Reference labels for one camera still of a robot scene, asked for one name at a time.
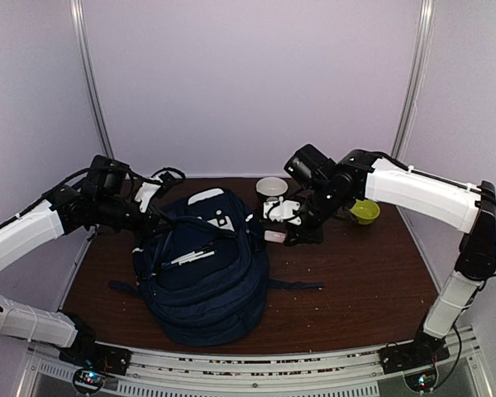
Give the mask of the white marker blue cap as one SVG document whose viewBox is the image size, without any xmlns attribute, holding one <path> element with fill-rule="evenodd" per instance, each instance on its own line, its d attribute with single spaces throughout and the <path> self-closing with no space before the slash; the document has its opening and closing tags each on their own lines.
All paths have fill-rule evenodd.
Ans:
<svg viewBox="0 0 496 397">
<path fill-rule="evenodd" d="M 169 270 L 169 269 L 172 269 L 172 268 L 175 268 L 176 266 L 178 266 L 179 263 L 178 262 L 165 262 L 165 263 L 162 263 L 161 264 L 161 269 L 162 270 Z"/>
</svg>

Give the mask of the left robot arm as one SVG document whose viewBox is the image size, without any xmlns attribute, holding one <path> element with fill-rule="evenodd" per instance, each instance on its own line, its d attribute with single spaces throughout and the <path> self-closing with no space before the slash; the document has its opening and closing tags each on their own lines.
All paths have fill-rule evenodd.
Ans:
<svg viewBox="0 0 496 397">
<path fill-rule="evenodd" d="M 173 227 L 161 211 L 149 208 L 186 180 L 183 171 L 164 167 L 152 176 L 104 155 L 64 178 L 36 201 L 0 224 L 0 273 L 47 242 L 81 227 L 110 227 L 138 237 L 153 237 Z M 0 295 L 0 336 L 50 344 L 85 367 L 103 358 L 94 330 L 79 316 L 50 312 Z"/>
</svg>

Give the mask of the white marker red cap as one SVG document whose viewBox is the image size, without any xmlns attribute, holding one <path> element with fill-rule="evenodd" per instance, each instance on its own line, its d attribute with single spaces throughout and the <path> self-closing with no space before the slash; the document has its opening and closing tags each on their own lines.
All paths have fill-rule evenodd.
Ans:
<svg viewBox="0 0 496 397">
<path fill-rule="evenodd" d="M 190 253 L 190 254 L 187 254 L 185 256 L 181 256 L 179 258 L 176 258 L 176 259 L 172 260 L 169 263 L 169 265 L 181 265 L 184 262 L 188 262 L 188 261 L 194 260 L 194 259 L 196 259 L 197 257 L 199 257 L 201 255 L 203 255 L 203 252 L 202 251 L 193 252 L 193 253 Z"/>
</svg>

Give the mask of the small pink glue bottle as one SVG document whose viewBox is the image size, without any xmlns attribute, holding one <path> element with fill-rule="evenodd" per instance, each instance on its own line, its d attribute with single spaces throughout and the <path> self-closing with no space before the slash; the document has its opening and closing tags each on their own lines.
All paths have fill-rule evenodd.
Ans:
<svg viewBox="0 0 496 397">
<path fill-rule="evenodd" d="M 264 234 L 264 239 L 267 242 L 275 242 L 275 243 L 282 244 L 286 240 L 286 234 L 283 232 L 266 230 L 265 234 Z"/>
</svg>

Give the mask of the white marker dark cap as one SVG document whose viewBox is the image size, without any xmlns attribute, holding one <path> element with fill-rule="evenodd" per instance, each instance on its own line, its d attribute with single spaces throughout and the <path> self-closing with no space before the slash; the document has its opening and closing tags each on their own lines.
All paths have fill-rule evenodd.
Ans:
<svg viewBox="0 0 496 397">
<path fill-rule="evenodd" d="M 208 252 L 203 253 L 203 254 L 188 256 L 185 259 L 182 259 L 179 263 L 183 264 L 186 262 L 197 261 L 197 260 L 200 260 L 202 258 L 213 256 L 215 253 L 216 253 L 215 251 L 208 251 Z"/>
</svg>

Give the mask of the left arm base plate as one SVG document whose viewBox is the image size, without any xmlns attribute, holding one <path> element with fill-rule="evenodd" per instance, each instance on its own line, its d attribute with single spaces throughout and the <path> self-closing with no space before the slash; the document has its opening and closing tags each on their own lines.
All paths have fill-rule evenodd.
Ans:
<svg viewBox="0 0 496 397">
<path fill-rule="evenodd" d="M 80 356 L 79 352 L 71 348 L 58 347 L 57 350 L 61 361 L 95 370 L 102 375 L 125 375 L 131 362 L 130 350 L 97 343 L 93 353 L 86 357 Z"/>
</svg>

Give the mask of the navy blue student backpack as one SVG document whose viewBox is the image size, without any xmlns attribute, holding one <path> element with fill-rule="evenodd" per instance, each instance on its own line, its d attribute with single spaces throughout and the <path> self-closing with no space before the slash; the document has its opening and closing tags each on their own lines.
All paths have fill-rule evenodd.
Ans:
<svg viewBox="0 0 496 397">
<path fill-rule="evenodd" d="M 167 337 L 190 347 L 234 342 L 249 334 L 265 311 L 269 289 L 321 289 L 322 283 L 275 280 L 269 275 L 264 229 L 229 189 L 208 189 L 162 207 L 174 229 L 135 239 L 134 285 L 110 289 L 141 299 Z M 213 256 L 169 270 L 161 264 L 212 244 Z"/>
</svg>

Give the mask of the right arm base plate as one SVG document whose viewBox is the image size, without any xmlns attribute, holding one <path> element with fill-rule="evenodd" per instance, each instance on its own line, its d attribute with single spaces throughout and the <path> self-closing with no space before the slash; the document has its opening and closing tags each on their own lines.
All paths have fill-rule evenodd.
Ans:
<svg viewBox="0 0 496 397">
<path fill-rule="evenodd" d="M 415 342 L 386 346 L 379 350 L 379 360 L 384 374 L 410 371 L 422 366 L 432 366 L 451 356 L 445 346 L 430 347 Z"/>
</svg>

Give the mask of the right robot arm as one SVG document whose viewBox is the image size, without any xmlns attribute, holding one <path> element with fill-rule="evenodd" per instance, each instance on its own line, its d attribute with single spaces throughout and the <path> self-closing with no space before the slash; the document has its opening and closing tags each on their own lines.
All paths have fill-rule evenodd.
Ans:
<svg viewBox="0 0 496 397">
<path fill-rule="evenodd" d="M 432 218 L 461 233 L 453 269 L 408 345 L 408 359 L 426 364 L 481 286 L 496 274 L 494 185 L 429 174 L 382 151 L 355 149 L 335 161 L 311 144 L 298 149 L 284 171 L 309 192 L 290 220 L 302 232 L 319 229 L 354 200 L 370 200 Z"/>
</svg>

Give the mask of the white marker black cap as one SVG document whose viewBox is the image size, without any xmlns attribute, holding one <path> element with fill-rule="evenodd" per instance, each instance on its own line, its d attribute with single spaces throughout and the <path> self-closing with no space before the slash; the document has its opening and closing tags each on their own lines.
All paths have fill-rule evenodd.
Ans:
<svg viewBox="0 0 496 397">
<path fill-rule="evenodd" d="M 200 246 L 200 247 L 196 248 L 194 251 L 189 252 L 189 255 L 192 256 L 192 255 L 203 254 L 203 253 L 210 251 L 211 249 L 212 249 L 212 244 Z"/>
</svg>

